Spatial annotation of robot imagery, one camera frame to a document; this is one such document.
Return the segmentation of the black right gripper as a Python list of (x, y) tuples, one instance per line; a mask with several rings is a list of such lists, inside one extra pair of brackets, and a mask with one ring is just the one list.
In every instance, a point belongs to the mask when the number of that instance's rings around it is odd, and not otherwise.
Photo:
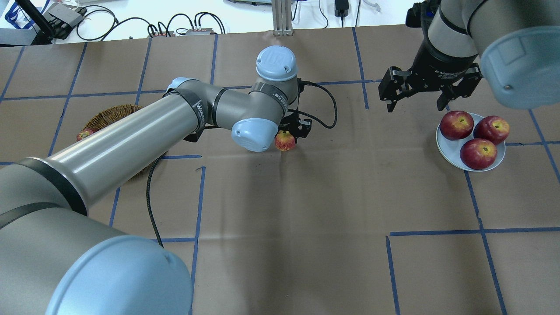
[(447, 108), (456, 98), (472, 95), (483, 78), (474, 56), (449, 56), (430, 42), (422, 42), (408, 70), (390, 66), (378, 86), (379, 98), (386, 102), (388, 113), (402, 98), (412, 97), (419, 92), (441, 92), (437, 109)]

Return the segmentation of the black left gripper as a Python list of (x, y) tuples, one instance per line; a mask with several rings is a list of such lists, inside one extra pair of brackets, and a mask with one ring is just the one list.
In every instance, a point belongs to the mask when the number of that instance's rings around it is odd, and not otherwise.
[(279, 132), (288, 132), (296, 140), (299, 138), (307, 138), (308, 134), (312, 129), (311, 119), (301, 119), (300, 112), (296, 110), (295, 112), (288, 112), (284, 116), (279, 124)]

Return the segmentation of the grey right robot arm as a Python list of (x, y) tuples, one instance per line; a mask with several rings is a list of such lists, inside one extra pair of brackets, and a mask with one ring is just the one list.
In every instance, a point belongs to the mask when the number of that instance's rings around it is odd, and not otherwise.
[(423, 41), (410, 69), (391, 66), (378, 87), (392, 112), (398, 101), (437, 92), (438, 110), (472, 95), (486, 79), (512, 109), (558, 104), (560, 4), (557, 0), (425, 0), (405, 24)]

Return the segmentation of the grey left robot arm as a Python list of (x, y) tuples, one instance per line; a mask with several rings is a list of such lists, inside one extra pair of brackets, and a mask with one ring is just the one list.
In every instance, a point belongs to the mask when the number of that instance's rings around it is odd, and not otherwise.
[(126, 234), (88, 211), (178, 142), (207, 124), (266, 151), (298, 101), (294, 52), (274, 45), (256, 58), (243, 94), (178, 77), (158, 101), (56, 154), (1, 170), (3, 315), (187, 315), (186, 264), (148, 238)]

